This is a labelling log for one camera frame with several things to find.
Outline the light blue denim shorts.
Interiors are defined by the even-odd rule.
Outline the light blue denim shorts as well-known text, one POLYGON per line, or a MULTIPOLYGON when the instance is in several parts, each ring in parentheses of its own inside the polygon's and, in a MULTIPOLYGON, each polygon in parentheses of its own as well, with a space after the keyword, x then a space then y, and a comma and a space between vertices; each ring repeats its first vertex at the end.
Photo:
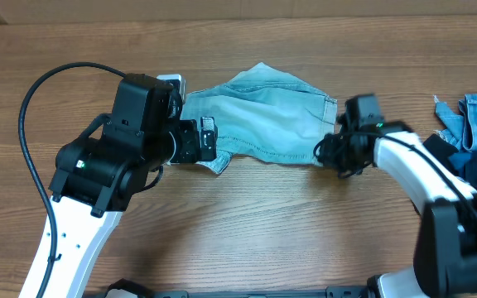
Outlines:
POLYGON ((217 157, 200 164, 219 175, 235 155, 317 166, 313 148, 334 131, 337 108, 322 90, 259 63, 224 84, 188 94, 181 117, 214 118, 217 157))

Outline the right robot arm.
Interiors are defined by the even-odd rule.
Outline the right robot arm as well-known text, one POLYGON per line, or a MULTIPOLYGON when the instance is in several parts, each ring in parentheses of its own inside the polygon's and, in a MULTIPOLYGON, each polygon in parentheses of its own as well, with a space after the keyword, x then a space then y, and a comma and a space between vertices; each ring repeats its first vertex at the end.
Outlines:
POLYGON ((340 179, 367 166, 389 174, 421 218, 412 266, 372 276, 366 285, 337 287, 328 297, 455 297, 477 293, 477 190, 450 173, 403 121, 388 122, 373 94, 345 103, 313 153, 340 179))

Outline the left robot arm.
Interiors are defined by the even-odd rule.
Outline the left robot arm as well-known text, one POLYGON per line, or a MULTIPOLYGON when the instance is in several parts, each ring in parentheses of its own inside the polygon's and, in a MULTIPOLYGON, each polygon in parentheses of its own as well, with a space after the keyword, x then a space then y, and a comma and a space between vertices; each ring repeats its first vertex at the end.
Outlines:
POLYGON ((216 158, 212 117, 180 118, 185 80, 127 74, 113 110, 99 115, 55 158, 47 219, 22 297, 80 297, 130 199, 163 165, 216 158))

